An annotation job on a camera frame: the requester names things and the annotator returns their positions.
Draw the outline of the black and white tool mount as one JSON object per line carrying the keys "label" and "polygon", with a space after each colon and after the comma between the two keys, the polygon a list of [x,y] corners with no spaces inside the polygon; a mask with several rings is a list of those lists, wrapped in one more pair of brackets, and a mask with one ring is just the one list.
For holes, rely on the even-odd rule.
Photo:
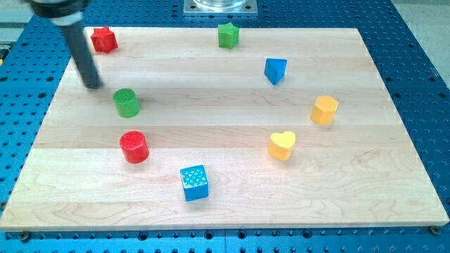
{"label": "black and white tool mount", "polygon": [[24,0],[35,15],[48,18],[53,24],[69,26],[83,18],[82,11],[90,0]]}

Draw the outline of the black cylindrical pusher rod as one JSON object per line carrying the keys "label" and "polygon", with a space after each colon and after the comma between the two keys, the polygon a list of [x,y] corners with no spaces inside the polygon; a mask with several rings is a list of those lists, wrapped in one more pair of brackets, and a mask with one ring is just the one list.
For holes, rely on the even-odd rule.
{"label": "black cylindrical pusher rod", "polygon": [[60,27],[84,86],[87,89],[99,89],[102,87],[101,78],[86,42],[83,28],[81,21]]}

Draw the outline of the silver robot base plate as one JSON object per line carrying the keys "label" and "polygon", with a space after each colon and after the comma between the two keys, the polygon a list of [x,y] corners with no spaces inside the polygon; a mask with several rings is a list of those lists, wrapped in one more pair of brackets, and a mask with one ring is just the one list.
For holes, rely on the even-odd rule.
{"label": "silver robot base plate", "polygon": [[185,15],[257,15],[257,0],[183,0]]}

